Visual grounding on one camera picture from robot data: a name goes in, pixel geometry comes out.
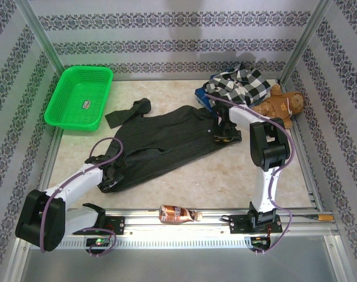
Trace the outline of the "dark blue folded shirt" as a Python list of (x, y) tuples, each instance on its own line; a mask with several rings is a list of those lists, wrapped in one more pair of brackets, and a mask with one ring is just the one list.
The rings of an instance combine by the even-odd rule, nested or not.
[(214, 106), (226, 106), (226, 103), (221, 102), (221, 101), (214, 101), (212, 99), (209, 99), (207, 97), (208, 91), (207, 91), (207, 86), (208, 85), (215, 85), (215, 83), (221, 81), (221, 76), (220, 75), (212, 75), (210, 77), (210, 80), (205, 82), (201, 88), (198, 88), (195, 90), (194, 94), (196, 96), (197, 101), (205, 108), (207, 109), (210, 113), (216, 114), (216, 112), (213, 111)]

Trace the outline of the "orange handled screwdriver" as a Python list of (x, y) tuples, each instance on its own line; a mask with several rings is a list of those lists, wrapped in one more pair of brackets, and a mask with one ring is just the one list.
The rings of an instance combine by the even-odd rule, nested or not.
[(293, 215), (294, 217), (303, 217), (306, 219), (323, 221), (323, 222), (332, 222), (335, 218), (330, 214), (306, 214), (306, 215)]

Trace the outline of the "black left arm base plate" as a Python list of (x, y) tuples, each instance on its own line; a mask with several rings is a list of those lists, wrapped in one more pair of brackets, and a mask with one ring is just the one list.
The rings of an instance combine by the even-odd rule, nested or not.
[(124, 216), (106, 216), (104, 228), (113, 231), (116, 235), (123, 235), (125, 230)]

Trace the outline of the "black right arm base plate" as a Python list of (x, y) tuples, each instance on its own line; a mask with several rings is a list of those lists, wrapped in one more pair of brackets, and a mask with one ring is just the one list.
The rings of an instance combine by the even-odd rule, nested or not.
[(276, 214), (273, 220), (252, 225), (248, 215), (234, 215), (229, 218), (231, 234), (255, 234), (255, 233), (282, 233), (283, 228), (280, 217)]

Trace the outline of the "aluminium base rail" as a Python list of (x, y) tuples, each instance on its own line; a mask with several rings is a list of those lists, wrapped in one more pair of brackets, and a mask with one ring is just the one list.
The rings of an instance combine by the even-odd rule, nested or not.
[[(164, 224), (158, 219), (157, 209), (110, 209), (111, 216), (124, 216), (124, 234), (120, 238), (137, 240), (199, 240), (202, 238), (236, 238), (241, 235), (231, 234), (229, 224), (221, 220), (223, 215), (245, 214), (246, 209), (202, 209), (203, 219), (183, 224)], [(337, 235), (339, 228), (336, 221), (317, 221), (304, 218), (304, 214), (318, 214), (315, 209), (292, 209), (295, 216), (286, 236), (321, 236)]]

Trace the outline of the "grey metal sheet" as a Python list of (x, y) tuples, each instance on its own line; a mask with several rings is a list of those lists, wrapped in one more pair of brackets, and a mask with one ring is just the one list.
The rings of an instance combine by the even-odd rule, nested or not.
[(356, 282), (332, 263), (323, 245), (266, 255), (247, 249), (30, 250), (6, 282)]

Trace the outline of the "green plastic basket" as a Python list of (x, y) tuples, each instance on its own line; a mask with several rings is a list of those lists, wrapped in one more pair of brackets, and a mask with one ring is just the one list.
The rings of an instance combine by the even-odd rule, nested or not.
[[(64, 130), (93, 132), (99, 128), (113, 72), (103, 66), (71, 66), (66, 69), (44, 113), (47, 124)], [(90, 100), (89, 109), (82, 109)]]

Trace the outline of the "small controller circuit board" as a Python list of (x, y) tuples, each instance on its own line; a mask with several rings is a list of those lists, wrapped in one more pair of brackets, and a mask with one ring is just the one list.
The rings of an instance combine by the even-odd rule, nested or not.
[(87, 247), (108, 247), (110, 239), (108, 238), (90, 238), (86, 240)]
[(251, 237), (251, 244), (260, 249), (269, 248), (271, 242), (268, 236), (266, 237)]

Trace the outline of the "aluminium side rail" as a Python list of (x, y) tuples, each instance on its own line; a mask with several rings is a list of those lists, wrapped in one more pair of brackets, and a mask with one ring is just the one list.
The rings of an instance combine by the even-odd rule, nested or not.
[(315, 183), (315, 179), (306, 155), (304, 143), (301, 139), (301, 135), (299, 133), (299, 128), (296, 122), (293, 122), (293, 128), (291, 129), (291, 135), (295, 144), (296, 155), (298, 158), (298, 162), (301, 167), (301, 171), (303, 174), (303, 179), (305, 181), (306, 189), (308, 191), (308, 196), (310, 199), (311, 207), (316, 209), (319, 212), (324, 211), (323, 204), (321, 202), (321, 198), (318, 192), (317, 185)]
[(54, 170), (54, 165), (55, 165), (63, 132), (64, 130), (59, 127), (56, 128), (54, 131), (54, 135), (51, 140), (51, 145), (49, 147), (48, 154), (45, 159), (44, 169), (42, 171), (38, 185), (36, 187), (36, 189), (40, 192), (46, 190), (49, 187), (49, 182), (52, 176), (52, 172)]

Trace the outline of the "black white checkered shirt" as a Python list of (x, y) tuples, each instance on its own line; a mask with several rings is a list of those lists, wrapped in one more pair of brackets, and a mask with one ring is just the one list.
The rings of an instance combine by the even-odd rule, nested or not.
[(250, 106), (262, 101), (272, 85), (256, 68), (247, 69), (240, 63), (211, 76), (203, 87), (208, 95)]

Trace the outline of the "dark pinstriped long sleeve shirt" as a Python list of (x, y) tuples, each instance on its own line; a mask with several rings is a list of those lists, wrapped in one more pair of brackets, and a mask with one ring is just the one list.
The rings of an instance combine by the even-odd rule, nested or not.
[(121, 192), (166, 174), (211, 154), (242, 138), (215, 142), (216, 116), (205, 108), (184, 105), (164, 115), (149, 117), (151, 102), (137, 100), (128, 110), (105, 116), (111, 129), (117, 128), (105, 155), (116, 156), (124, 178), (112, 193)]

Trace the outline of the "brown drink bottle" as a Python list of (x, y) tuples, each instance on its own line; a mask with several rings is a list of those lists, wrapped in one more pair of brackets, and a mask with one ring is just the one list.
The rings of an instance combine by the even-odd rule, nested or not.
[(189, 210), (181, 206), (163, 204), (159, 208), (159, 220), (162, 223), (182, 224), (201, 221), (202, 218), (202, 212)]

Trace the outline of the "brown teddy bear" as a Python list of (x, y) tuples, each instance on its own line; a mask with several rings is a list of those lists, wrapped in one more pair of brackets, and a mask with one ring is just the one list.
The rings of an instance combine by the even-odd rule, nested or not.
[(303, 111), (304, 98), (300, 92), (283, 93), (279, 84), (273, 85), (270, 97), (260, 104), (253, 106), (252, 110), (268, 118), (280, 118), (286, 129), (293, 126), (291, 117)]

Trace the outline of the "aluminium corner post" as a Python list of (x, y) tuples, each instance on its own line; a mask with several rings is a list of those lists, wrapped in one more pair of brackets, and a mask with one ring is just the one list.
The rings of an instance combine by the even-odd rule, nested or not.
[(281, 86), (286, 85), (291, 74), (293, 73), (297, 63), (301, 59), (302, 54), (305, 49), (308, 47), (309, 42), (311, 41), (315, 31), (317, 30), (321, 20), (325, 16), (329, 6), (333, 0), (319, 0), (315, 9), (313, 10), (311, 16), (308, 19), (308, 23), (306, 24), (303, 32), (301, 33), (297, 44), (295, 45), (289, 59), (287, 60), (279, 81)]
[(20, 10), (22, 16), (26, 20), (27, 24), (29, 25), (31, 31), (36, 37), (40, 47), (45, 52), (47, 58), (49, 59), (52, 67), (54, 68), (55, 72), (58, 76), (61, 76), (64, 72), (65, 68), (54, 49), (54, 46), (49, 39), (48, 35), (46, 34), (39, 18), (37, 17), (36, 13), (34, 12), (30, 1), (29, 0), (15, 0), (15, 3)]

